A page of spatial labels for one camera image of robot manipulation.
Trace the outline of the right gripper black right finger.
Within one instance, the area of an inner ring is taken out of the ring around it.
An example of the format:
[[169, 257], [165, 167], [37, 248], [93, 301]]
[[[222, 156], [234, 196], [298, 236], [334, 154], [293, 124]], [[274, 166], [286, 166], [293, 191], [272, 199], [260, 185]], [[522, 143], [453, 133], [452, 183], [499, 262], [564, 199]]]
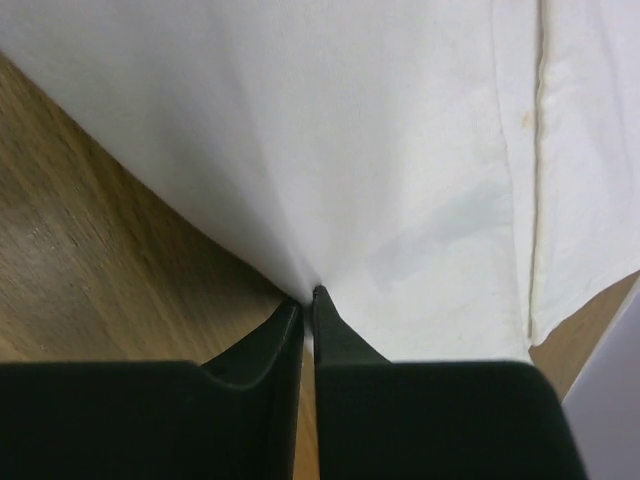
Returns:
[[517, 361], [394, 363], [313, 293], [324, 479], [582, 479], [555, 391]]

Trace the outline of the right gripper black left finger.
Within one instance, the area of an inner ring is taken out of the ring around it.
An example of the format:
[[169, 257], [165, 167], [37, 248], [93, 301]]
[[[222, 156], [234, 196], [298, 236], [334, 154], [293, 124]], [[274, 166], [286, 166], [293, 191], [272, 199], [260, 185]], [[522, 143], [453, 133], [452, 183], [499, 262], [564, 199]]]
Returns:
[[204, 364], [5, 363], [5, 479], [289, 479], [302, 310], [281, 303]]

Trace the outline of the white t shirt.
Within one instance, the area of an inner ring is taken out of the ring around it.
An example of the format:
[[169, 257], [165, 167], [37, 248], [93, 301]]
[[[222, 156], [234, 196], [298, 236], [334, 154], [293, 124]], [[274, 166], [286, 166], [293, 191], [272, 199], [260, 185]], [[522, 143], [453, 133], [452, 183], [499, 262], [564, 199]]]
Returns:
[[5, 1], [1, 49], [388, 359], [523, 359], [639, 268], [635, 1]]

